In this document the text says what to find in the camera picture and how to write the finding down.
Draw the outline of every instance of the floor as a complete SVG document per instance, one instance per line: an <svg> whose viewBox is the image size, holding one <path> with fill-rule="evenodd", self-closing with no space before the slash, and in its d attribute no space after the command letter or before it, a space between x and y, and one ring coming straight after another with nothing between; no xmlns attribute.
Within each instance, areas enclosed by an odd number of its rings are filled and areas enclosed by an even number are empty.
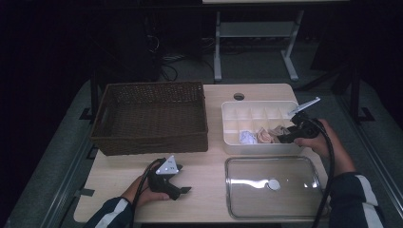
<svg viewBox="0 0 403 228"><path fill-rule="evenodd" d="M176 81L197 80L204 84L214 84L213 54L209 42L212 40L205 40L206 54L202 56L202 61L182 58L180 53L171 53L170 58L166 59L171 67L164 68L165 77L161 77L160 81L166 81L166 77L174 79L177 72ZM296 44L292 55L299 80L290 81L280 57L280 50L286 42L287 40L268 40L264 46L259 45L256 40L250 40L247 44L226 43L221 57L220 84L285 83L297 88L325 73L310 69L317 43L302 41ZM309 91L296 91L297 100L302 104L315 97L322 99L319 104L308 109L310 115L327 119L333 124L341 140L349 148L358 170L370 180L389 226L403 227L403 167L400 165L400 161L403 161L403 132L382 106L376 92L365 82L361 82L359 106L368 108L374 121L355 123L348 114L349 90L339 96L330 90L335 79L336 77L331 78ZM9 227L83 227L84 224L74 221L73 213L79 191L93 162L92 144L88 140L91 123L89 120L80 120L83 110L90 107L89 95L87 82L77 93L14 208ZM35 210L32 210L31 205L35 205ZM281 224L281 227L310 225L287 223ZM257 224L245 224L242 227L257 227ZM327 227L326 222L321 222L320 227Z"/></svg>

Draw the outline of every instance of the small item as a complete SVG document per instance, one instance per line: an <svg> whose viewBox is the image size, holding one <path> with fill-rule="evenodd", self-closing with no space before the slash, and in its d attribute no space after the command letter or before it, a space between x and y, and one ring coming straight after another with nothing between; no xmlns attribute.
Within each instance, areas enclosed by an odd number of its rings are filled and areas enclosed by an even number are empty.
<svg viewBox="0 0 403 228"><path fill-rule="evenodd" d="M298 105L297 108L294 109L294 110L292 110L291 112L289 112L288 115L289 115L289 116L292 116L292 115L296 114L297 112L299 112L299 111L301 111L301 110L303 110L303 109L305 109L305 108L307 108L307 107L309 107L309 106L311 106L311 105L317 103L318 101L320 101L320 98L316 97L316 98L315 98L313 101L311 101L311 102L307 102L307 103L305 103L305 104Z"/></svg>
<svg viewBox="0 0 403 228"><path fill-rule="evenodd" d="M274 191L278 191L280 189L280 185L278 180L276 179L271 179L267 182L267 185L269 186L270 189Z"/></svg>
<svg viewBox="0 0 403 228"><path fill-rule="evenodd" d="M240 132L240 143L241 144L257 144L258 140L256 139L255 134L249 131L241 131Z"/></svg>
<svg viewBox="0 0 403 228"><path fill-rule="evenodd" d="M278 125L274 129L269 129L268 133L272 136L280 136L280 135L288 135L290 134L290 131L287 129L287 127Z"/></svg>
<svg viewBox="0 0 403 228"><path fill-rule="evenodd" d="M258 132L259 143L274 143L275 139L262 127Z"/></svg>

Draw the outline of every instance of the brown wicker tray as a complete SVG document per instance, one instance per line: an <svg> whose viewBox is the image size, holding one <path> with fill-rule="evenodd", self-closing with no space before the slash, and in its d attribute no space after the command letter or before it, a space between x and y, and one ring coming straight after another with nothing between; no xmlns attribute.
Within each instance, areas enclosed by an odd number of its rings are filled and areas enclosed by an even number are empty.
<svg viewBox="0 0 403 228"><path fill-rule="evenodd" d="M107 85L90 139L107 155L208 149L202 83Z"/></svg>

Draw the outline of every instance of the sleeve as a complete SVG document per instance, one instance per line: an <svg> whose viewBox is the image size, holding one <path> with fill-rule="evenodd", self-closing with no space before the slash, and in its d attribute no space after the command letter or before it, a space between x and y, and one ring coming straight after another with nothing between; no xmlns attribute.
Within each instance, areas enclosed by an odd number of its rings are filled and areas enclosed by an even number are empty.
<svg viewBox="0 0 403 228"><path fill-rule="evenodd" d="M84 226L91 227L126 227L133 219L131 203L125 198L113 198L104 203Z"/></svg>
<svg viewBox="0 0 403 228"><path fill-rule="evenodd" d="M335 177L330 193L329 227L385 227L383 214L368 180L359 173Z"/></svg>

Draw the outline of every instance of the tabletop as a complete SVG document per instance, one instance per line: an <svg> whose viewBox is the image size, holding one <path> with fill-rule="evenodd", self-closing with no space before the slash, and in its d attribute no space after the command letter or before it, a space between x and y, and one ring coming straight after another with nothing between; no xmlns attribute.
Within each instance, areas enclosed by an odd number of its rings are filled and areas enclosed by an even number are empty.
<svg viewBox="0 0 403 228"><path fill-rule="evenodd" d="M170 180L178 187L191 186L189 193L177 200L153 201L136 211L135 221L162 222L257 222L255 219L232 218L226 204L225 161L236 155L224 152L221 105L235 101L234 94L242 93L244 101L294 101L297 99L287 84L256 85L204 85L205 108L208 124L208 150L206 152L174 154L176 163L183 165L179 174ZM88 221L111 198L119 197L156 159L172 154L142 154L105 156L98 151L88 175L85 189L95 190L93 196L81 196L74 219ZM327 175L320 157L310 148L301 152L309 158L318 174L319 183L325 186ZM284 222L284 218L259 219L258 222Z"/></svg>

